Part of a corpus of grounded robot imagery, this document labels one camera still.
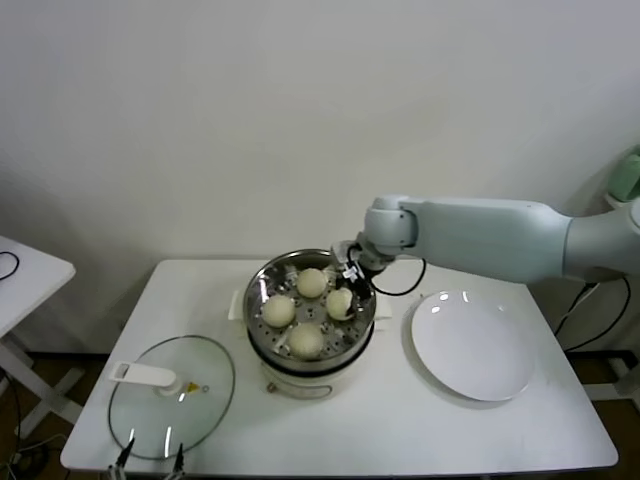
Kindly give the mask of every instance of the steamed bun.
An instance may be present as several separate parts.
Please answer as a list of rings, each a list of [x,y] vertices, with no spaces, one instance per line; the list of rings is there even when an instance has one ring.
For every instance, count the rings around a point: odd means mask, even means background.
[[[327,286],[327,277],[317,268],[307,268],[298,275],[298,292],[303,297],[316,298]]]
[[[351,307],[353,293],[348,288],[332,291],[327,295],[327,313],[334,320],[349,320],[353,314],[347,315]]]
[[[303,360],[313,360],[320,355],[324,346],[324,337],[319,325],[303,323],[289,334],[291,353]]]
[[[274,295],[262,307],[262,319],[275,328],[286,327],[296,316],[296,309],[289,297]]]

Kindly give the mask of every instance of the glass lid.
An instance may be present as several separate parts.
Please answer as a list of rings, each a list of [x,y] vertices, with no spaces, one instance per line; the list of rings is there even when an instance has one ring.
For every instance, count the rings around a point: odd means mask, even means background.
[[[174,372],[171,391],[118,383],[109,402],[109,429],[131,454],[163,459],[193,448],[222,421],[235,388],[235,369],[227,350],[215,340],[189,335],[165,340],[144,352],[135,364]]]

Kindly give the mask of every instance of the wooden floor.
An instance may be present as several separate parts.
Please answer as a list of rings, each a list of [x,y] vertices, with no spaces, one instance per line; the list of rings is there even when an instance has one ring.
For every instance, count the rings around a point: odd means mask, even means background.
[[[572,362],[578,376],[583,383],[608,382],[614,380],[613,373],[608,366],[598,360],[576,360]],[[36,361],[35,370],[50,384],[55,384],[71,367],[80,367],[87,372],[80,382],[71,390],[69,397],[80,404],[84,404],[91,393],[91,389],[104,366],[100,361],[73,361],[40,359]],[[22,415],[25,415],[37,403],[36,397],[21,385],[17,385],[18,398]],[[16,425],[16,409],[10,390],[0,397],[0,464],[5,463],[15,449],[13,429]],[[547,475],[518,475],[525,480],[640,480],[640,415],[627,401],[596,402],[596,410],[600,415],[607,431],[611,435],[618,452],[620,461],[613,468],[598,471],[570,472]],[[48,415],[44,422],[35,430],[29,439],[23,442],[23,447],[44,440],[55,434],[69,435],[71,426],[55,415]],[[51,442],[51,455],[44,469],[36,477],[46,480],[96,480],[95,473],[67,471],[60,465],[60,451],[64,445],[63,438]],[[0,478],[7,475],[6,469],[0,471]]]

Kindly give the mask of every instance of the white table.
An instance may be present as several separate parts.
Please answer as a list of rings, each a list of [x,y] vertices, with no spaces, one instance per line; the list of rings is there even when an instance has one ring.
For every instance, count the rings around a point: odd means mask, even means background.
[[[99,471],[119,453],[107,426],[117,360],[135,361],[168,337],[215,338],[237,379],[218,429],[186,454],[193,475],[471,475],[605,467],[618,455],[547,323],[523,285],[430,267],[418,292],[464,288],[499,297],[531,341],[536,370],[512,401],[483,404],[446,392],[407,354],[407,308],[418,293],[390,299],[394,317],[374,333],[352,384],[325,400],[266,393],[259,361],[227,308],[265,262],[168,260],[156,268],[62,452],[65,467]],[[417,272],[400,261],[380,279],[399,290]],[[127,470],[167,472],[168,461],[130,457]]]
[[[50,387],[29,368],[31,360],[6,335],[67,283],[75,269],[69,262],[4,237],[0,237],[0,251],[9,251],[20,259],[16,273],[0,281],[0,367],[42,400],[20,424],[20,436],[27,438],[50,411],[71,423],[77,420],[81,407],[65,398],[64,393],[84,372],[71,369],[55,387]],[[0,276],[11,271],[14,264],[9,255],[0,256]]]

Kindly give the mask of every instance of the table leg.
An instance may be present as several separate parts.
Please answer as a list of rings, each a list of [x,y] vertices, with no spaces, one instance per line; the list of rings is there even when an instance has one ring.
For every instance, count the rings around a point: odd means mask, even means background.
[[[75,382],[77,382],[77,380],[84,373],[82,372],[82,370],[72,369],[60,381],[56,388],[52,388],[33,370],[22,363],[18,356],[16,356],[11,350],[9,350],[2,344],[0,344],[0,367],[2,367],[9,375],[11,375],[18,382],[35,393],[36,396],[42,400],[41,405],[38,405],[34,409],[39,410],[39,412],[36,412],[33,416],[29,414],[31,418],[29,419],[29,422],[27,424],[24,424],[24,428],[23,424],[21,424],[21,438],[27,438],[37,425],[37,423],[34,423],[34,420],[41,420],[49,411],[64,418],[69,423],[76,423],[76,420],[78,419],[78,417],[80,416],[80,412],[82,411],[82,407],[63,396],[62,392],[66,392],[71,388],[71,386],[73,386]]]
[[[603,400],[631,400],[640,411],[640,365],[629,370],[622,359],[614,358],[609,361],[618,375],[615,383],[601,383],[583,385],[592,401]]]
[[[11,350],[15,354],[15,356],[18,357],[27,367],[33,365],[33,360],[31,360],[31,358],[29,358],[29,356],[24,353],[22,348],[20,348],[15,342],[11,340],[11,336],[11,333],[7,333],[4,337],[2,337],[2,339],[0,339],[0,344]],[[0,396],[2,396],[2,394],[8,387],[9,380],[3,378],[0,382]]]

